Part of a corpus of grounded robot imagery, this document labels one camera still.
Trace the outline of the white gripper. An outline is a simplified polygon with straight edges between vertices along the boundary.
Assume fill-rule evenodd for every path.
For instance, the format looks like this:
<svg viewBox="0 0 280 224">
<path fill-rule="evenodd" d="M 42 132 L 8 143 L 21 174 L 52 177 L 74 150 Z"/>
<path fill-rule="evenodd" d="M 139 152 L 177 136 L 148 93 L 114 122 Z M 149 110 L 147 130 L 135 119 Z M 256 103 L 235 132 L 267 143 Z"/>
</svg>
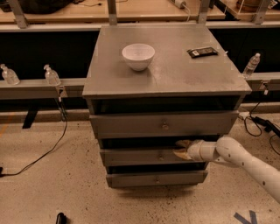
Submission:
<svg viewBox="0 0 280 224">
<path fill-rule="evenodd" d="M 174 150 L 173 153 L 184 160 L 211 162 L 219 157 L 216 150 L 216 142 L 207 142 L 204 140 L 178 140 L 176 145 L 184 149 Z"/>
</svg>

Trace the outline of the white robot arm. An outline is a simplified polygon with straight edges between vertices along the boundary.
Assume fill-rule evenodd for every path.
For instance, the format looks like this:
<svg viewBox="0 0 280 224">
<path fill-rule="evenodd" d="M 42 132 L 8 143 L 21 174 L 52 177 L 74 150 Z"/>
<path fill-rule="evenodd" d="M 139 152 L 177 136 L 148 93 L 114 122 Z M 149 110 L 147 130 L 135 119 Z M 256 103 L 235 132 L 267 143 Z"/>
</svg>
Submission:
<svg viewBox="0 0 280 224">
<path fill-rule="evenodd" d="M 280 171 L 250 154 L 235 139 L 223 136 L 215 142 L 178 140 L 173 153 L 184 160 L 235 165 L 248 173 L 274 200 L 280 203 Z"/>
</svg>

